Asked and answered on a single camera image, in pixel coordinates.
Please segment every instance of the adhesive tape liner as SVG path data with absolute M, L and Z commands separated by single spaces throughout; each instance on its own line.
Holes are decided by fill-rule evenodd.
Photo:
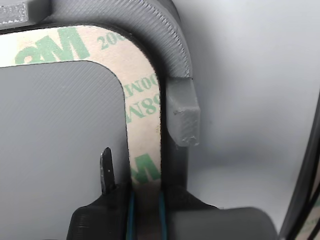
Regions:
M 0 58 L 2 68 L 90 61 L 108 68 L 119 79 L 124 88 L 132 183 L 140 208 L 153 209 L 161 184 L 160 88 L 155 70 L 142 50 L 120 33 L 94 25 L 3 34 L 0 46 L 5 56 Z M 146 90 L 139 91 L 137 84 Z M 145 105 L 146 112 L 142 113 L 137 103 Z

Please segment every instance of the gray plastic block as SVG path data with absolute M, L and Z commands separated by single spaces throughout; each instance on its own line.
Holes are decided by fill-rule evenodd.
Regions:
M 168 214 L 168 240 L 277 240 L 270 217 L 255 208 Z
M 0 0 L 0 30 L 34 25 L 50 15 L 50 0 Z
M 166 84 L 167 128 L 180 147 L 199 144 L 200 107 L 192 78 L 171 78 Z

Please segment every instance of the green printed text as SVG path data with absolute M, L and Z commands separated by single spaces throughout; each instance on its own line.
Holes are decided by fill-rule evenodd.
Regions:
M 35 46 L 28 46 L 15 57 L 15 64 L 39 64 L 75 59 L 72 47 L 80 60 L 90 57 L 88 49 L 82 41 L 75 27 L 59 28 L 59 41 L 62 48 L 49 36 L 35 42 Z
M 149 154 L 144 154 L 135 158 L 137 171 L 131 169 L 131 177 L 139 184 L 149 182 L 148 176 L 153 180 L 161 178 L 161 174 Z
M 160 95 L 156 94 L 153 98 L 146 98 L 138 101 L 126 108 L 126 123 L 130 124 L 135 119 L 143 119 L 160 111 Z
M 144 91 L 148 91 L 151 88 L 158 88 L 159 84 L 157 80 L 157 75 L 154 73 L 150 77 L 144 77 L 140 80 L 137 80 L 131 84 L 127 84 L 123 86 L 124 97 L 128 99 L 135 94 L 142 93 Z
M 97 42 L 101 43 L 101 50 L 108 49 L 110 46 L 116 45 L 119 41 L 124 41 L 126 38 L 119 33 L 108 32 L 106 36 L 97 38 Z

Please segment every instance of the white wall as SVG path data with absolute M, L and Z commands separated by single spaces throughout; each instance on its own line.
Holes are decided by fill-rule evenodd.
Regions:
M 189 190 L 266 211 L 280 230 L 320 89 L 320 2 L 173 0 L 202 108 Z

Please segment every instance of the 3m logo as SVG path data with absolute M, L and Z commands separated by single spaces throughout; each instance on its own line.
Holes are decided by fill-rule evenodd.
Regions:
M 137 171 L 131 168 L 131 177 L 139 184 L 148 183 L 148 175 L 154 181 L 161 178 L 161 174 L 149 154 L 144 154 L 142 156 L 136 157 L 135 163 Z
M 35 46 L 29 46 L 21 50 L 15 57 L 15 64 L 40 64 L 60 61 L 72 61 L 75 59 L 72 47 L 80 60 L 90 57 L 88 49 L 82 41 L 75 27 L 60 28 L 57 30 L 60 38 L 60 46 L 49 37 L 35 42 Z

